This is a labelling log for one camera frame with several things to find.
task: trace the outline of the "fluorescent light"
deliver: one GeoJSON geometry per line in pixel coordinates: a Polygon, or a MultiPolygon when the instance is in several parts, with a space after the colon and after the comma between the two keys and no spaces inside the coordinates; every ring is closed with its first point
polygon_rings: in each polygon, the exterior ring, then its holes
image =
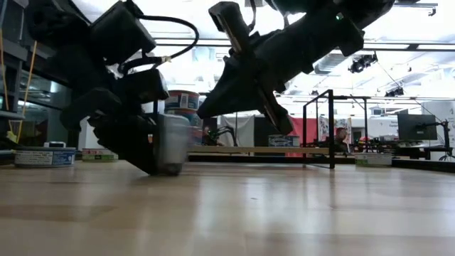
{"type": "Polygon", "coordinates": [[[418,50],[455,50],[455,44],[420,45],[418,50]]]}
{"type": "Polygon", "coordinates": [[[405,50],[410,45],[405,43],[364,43],[363,49],[378,49],[378,50],[405,50]]]}

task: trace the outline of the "cable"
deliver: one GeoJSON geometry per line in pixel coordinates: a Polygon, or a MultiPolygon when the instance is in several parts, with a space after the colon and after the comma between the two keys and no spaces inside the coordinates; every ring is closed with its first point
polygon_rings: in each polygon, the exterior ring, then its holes
{"type": "MultiPolygon", "coordinates": [[[[5,68],[5,59],[4,59],[4,47],[3,47],[3,29],[0,28],[0,59],[1,59],[1,74],[3,76],[3,90],[5,94],[5,105],[6,111],[9,111],[9,98],[8,98],[8,86],[6,84],[6,68],[5,68]]],[[[13,131],[13,125],[11,120],[8,121],[9,130],[13,131]]]]}
{"type": "Polygon", "coordinates": [[[194,41],[189,46],[186,46],[183,50],[180,50],[179,52],[174,53],[171,56],[146,57],[146,58],[131,60],[127,63],[124,63],[123,65],[119,66],[119,72],[121,72],[123,74],[126,74],[129,69],[135,68],[135,67],[138,67],[141,65],[154,64],[152,69],[157,68],[161,64],[170,62],[172,59],[177,58],[178,56],[183,55],[184,53],[187,53],[189,50],[191,50],[193,47],[195,47],[199,41],[199,31],[196,28],[196,26],[194,26],[192,23],[185,21],[181,18],[174,18],[174,17],[167,17],[167,16],[147,16],[147,15],[138,15],[137,18],[143,19],[146,21],[174,22],[174,23],[178,23],[178,24],[187,26],[194,31],[194,35],[195,35],[194,41]]]}
{"type": "MultiPolygon", "coordinates": [[[[35,57],[36,57],[36,48],[37,48],[37,46],[38,46],[38,41],[35,41],[35,45],[33,46],[33,53],[32,53],[32,56],[31,56],[30,70],[28,71],[28,81],[27,81],[26,94],[25,94],[25,96],[23,98],[23,107],[22,107],[22,115],[23,116],[26,116],[28,89],[29,89],[30,84],[31,84],[31,78],[32,78],[32,74],[33,74],[33,66],[35,65],[35,57]]],[[[19,139],[21,138],[22,123],[23,123],[23,121],[21,120],[19,122],[19,132],[17,134],[17,142],[16,143],[19,143],[19,139]]]]}

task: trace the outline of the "black metal stand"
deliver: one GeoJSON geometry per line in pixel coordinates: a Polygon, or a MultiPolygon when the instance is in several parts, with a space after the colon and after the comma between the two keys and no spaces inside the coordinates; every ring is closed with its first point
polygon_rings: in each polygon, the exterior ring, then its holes
{"type": "Polygon", "coordinates": [[[444,148],[446,155],[439,158],[440,161],[446,161],[447,159],[455,159],[455,156],[452,154],[453,149],[450,147],[450,138],[449,138],[449,122],[447,120],[443,122],[436,122],[433,124],[423,124],[421,127],[430,127],[441,125],[444,129],[444,148]]]}

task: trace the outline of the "small box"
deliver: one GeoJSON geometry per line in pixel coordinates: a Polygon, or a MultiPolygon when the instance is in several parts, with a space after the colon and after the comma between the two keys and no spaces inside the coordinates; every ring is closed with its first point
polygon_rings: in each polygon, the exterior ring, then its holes
{"type": "Polygon", "coordinates": [[[355,165],[365,167],[390,167],[392,154],[358,153],[355,154],[355,165]]]}

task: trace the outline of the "window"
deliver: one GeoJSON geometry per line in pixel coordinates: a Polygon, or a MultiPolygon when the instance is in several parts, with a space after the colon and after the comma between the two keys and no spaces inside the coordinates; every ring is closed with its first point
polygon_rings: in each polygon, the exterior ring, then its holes
{"type": "MultiPolygon", "coordinates": [[[[23,101],[18,102],[22,112],[23,101]]],[[[23,121],[19,144],[43,146],[45,142],[68,142],[68,131],[60,123],[60,110],[26,103],[26,119],[23,121]]],[[[19,121],[13,122],[14,134],[18,136],[19,121]]]]}
{"type": "MultiPolygon", "coordinates": [[[[27,82],[28,82],[27,71],[22,71],[20,94],[19,97],[23,100],[26,94],[27,82]]],[[[46,105],[64,108],[69,102],[71,97],[71,89],[58,84],[56,82],[47,80],[38,75],[32,74],[30,87],[28,88],[28,102],[40,102],[46,105]]]]}

